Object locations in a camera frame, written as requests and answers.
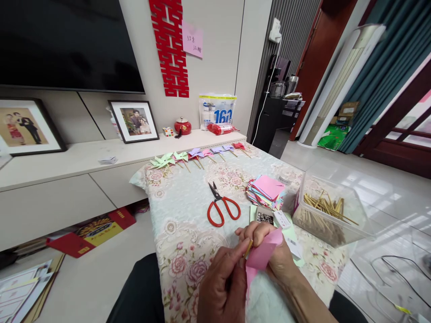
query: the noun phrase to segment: tower air conditioner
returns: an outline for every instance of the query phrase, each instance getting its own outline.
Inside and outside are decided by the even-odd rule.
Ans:
[[[370,24],[356,28],[347,38],[323,87],[298,144],[316,148],[386,27]]]

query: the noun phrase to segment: teal curtain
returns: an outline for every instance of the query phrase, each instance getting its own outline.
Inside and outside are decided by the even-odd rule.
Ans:
[[[378,0],[367,23],[386,26],[344,102],[360,101],[352,130],[338,149],[352,153],[373,122],[431,52],[430,0]]]

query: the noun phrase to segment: cabinet drawer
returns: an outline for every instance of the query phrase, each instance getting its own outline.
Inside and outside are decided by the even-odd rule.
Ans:
[[[0,192],[0,251],[116,207],[88,174]]]
[[[114,203],[117,208],[120,208],[148,197],[142,188],[129,183],[133,174],[145,164],[148,164],[148,162],[143,161],[107,170],[100,170],[90,173],[90,176],[110,198],[112,203]]]

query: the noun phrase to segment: green bag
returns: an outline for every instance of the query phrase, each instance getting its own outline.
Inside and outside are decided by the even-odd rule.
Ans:
[[[317,145],[319,147],[323,147],[332,151],[336,151],[338,147],[343,142],[344,138],[346,138],[347,133],[350,131],[349,126],[339,126],[330,124],[327,128],[323,136],[320,138]]]

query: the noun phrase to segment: picture frame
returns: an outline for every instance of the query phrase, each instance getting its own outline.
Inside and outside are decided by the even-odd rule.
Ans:
[[[67,150],[42,100],[0,98],[0,146],[11,156]]]
[[[108,103],[125,144],[160,139],[148,101],[108,100]]]

